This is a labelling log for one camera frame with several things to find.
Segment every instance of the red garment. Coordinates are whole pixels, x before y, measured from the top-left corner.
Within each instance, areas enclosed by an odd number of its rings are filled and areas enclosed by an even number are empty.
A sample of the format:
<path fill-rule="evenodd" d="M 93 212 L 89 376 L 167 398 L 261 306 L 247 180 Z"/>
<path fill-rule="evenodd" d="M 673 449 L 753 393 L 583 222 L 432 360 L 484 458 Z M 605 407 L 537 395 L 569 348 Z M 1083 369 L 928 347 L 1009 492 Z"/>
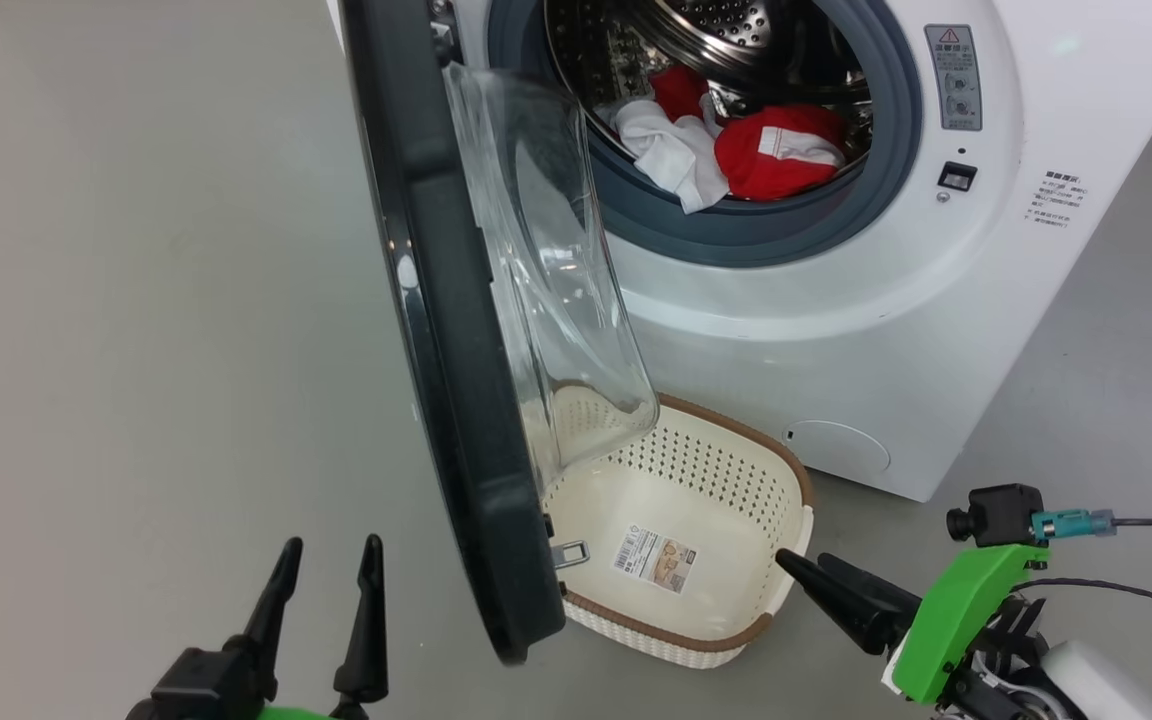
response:
<path fill-rule="evenodd" d="M 708 92 L 708 83 L 695 69 L 685 65 L 674 65 L 664 73 L 649 77 L 655 91 L 657 105 L 664 109 L 669 122 L 684 115 L 700 118 L 700 96 Z"/>
<path fill-rule="evenodd" d="M 831 109 L 778 106 L 728 123 L 714 156 L 732 195 L 780 200 L 835 176 L 844 136 L 846 121 Z"/>

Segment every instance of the stainless steel drum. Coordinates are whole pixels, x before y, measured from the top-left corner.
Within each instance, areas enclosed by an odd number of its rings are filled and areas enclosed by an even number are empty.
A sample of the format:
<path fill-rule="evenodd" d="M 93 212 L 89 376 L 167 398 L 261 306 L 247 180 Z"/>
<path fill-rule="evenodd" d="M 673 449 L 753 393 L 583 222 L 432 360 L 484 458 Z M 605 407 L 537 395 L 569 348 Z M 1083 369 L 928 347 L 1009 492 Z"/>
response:
<path fill-rule="evenodd" d="M 719 115 L 810 103 L 847 120 L 842 174 L 872 138 L 864 73 L 842 33 L 809 0 L 544 0 L 550 58 L 594 129 L 630 158 L 608 124 L 649 77 L 687 65 L 708 79 Z"/>

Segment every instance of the blue connector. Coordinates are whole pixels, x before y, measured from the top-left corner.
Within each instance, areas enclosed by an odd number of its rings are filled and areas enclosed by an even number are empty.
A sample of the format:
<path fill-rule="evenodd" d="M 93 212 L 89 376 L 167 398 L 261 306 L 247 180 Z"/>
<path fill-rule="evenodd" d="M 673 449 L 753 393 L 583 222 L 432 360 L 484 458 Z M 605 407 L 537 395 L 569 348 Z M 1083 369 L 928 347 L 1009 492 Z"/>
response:
<path fill-rule="evenodd" d="M 1119 529 L 1114 525 L 1113 510 L 1034 511 L 1030 520 L 1033 521 L 1034 539 L 1038 541 L 1079 536 L 1119 535 Z"/>

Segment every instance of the door glass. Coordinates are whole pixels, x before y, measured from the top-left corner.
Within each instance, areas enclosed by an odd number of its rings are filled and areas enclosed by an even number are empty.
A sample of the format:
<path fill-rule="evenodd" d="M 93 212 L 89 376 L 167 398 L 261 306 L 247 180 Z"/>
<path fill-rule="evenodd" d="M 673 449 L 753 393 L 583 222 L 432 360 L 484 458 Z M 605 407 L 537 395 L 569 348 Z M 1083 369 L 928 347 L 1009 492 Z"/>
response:
<path fill-rule="evenodd" d="M 612 273 L 579 105 L 463 65 L 448 65 L 444 82 L 544 488 L 649 432 L 657 397 Z"/>

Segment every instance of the laundry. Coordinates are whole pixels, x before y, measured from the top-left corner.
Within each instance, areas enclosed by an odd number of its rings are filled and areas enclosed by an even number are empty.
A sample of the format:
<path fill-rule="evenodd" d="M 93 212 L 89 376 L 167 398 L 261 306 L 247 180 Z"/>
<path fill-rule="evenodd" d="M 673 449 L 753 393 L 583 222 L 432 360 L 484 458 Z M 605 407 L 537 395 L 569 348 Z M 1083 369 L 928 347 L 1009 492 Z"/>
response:
<path fill-rule="evenodd" d="M 682 115 L 672 122 L 658 103 L 637 100 L 617 112 L 614 129 L 637 158 L 634 167 L 660 190 L 675 194 L 685 214 L 708 209 L 727 195 L 727 177 L 718 167 L 714 138 L 703 119 Z"/>
<path fill-rule="evenodd" d="M 814 105 L 774 106 L 733 120 L 714 143 L 732 195 L 780 200 L 826 183 L 846 162 L 846 121 Z"/>
<path fill-rule="evenodd" d="M 621 97 L 620 100 L 596 106 L 594 114 L 598 115 L 598 119 L 602 120 L 604 123 L 607 123 L 608 128 L 614 128 L 616 127 L 616 114 L 620 113 L 623 106 L 630 103 L 636 103 L 638 100 L 654 100 L 654 99 L 655 96 L 652 94 L 652 92 L 649 92 L 649 94 Z"/>
<path fill-rule="evenodd" d="M 676 122 L 687 115 L 702 116 L 700 98 L 708 94 L 708 82 L 685 65 L 674 65 L 664 73 L 647 78 L 652 83 L 655 101 L 669 119 Z"/>

